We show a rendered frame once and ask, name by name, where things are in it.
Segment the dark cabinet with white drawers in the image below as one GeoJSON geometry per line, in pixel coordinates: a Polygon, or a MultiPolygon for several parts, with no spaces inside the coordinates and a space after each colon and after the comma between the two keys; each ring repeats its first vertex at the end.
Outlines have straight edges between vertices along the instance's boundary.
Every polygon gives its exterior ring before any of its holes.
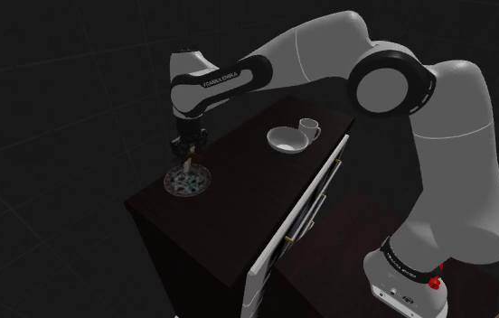
{"type": "Polygon", "coordinates": [[[173,311],[165,318],[257,318],[274,263],[325,201],[353,125],[351,116],[286,97],[205,149],[210,186],[193,197],[162,181],[125,205],[173,311]],[[271,128],[312,118],[321,135],[298,154],[274,150],[271,128]]]}

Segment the white bowl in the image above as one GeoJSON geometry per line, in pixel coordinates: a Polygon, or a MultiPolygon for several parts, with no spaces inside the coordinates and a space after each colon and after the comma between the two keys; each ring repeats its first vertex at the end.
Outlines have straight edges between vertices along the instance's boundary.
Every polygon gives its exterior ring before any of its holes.
{"type": "Polygon", "coordinates": [[[288,126],[271,128],[267,133],[268,144],[283,154],[298,154],[309,145],[308,137],[298,129],[288,126]]]}

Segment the patterned blue round plate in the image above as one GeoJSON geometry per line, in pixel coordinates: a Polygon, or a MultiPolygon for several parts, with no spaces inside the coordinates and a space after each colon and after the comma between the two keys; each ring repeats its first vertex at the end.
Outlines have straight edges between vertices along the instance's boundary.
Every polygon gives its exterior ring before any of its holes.
{"type": "Polygon", "coordinates": [[[185,171],[182,165],[172,168],[163,180],[165,190],[176,197],[192,197],[204,192],[212,182],[208,169],[199,164],[191,164],[185,171]]]}

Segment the pale slim utensil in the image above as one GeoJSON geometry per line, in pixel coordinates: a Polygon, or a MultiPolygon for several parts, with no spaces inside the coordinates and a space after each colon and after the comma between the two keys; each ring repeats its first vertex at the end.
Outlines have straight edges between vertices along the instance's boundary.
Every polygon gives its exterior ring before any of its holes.
{"type": "Polygon", "coordinates": [[[183,172],[184,173],[188,173],[189,172],[191,164],[192,164],[192,158],[193,158],[194,154],[195,154],[195,147],[192,146],[188,150],[186,159],[184,160],[184,163],[183,163],[183,172]]]}

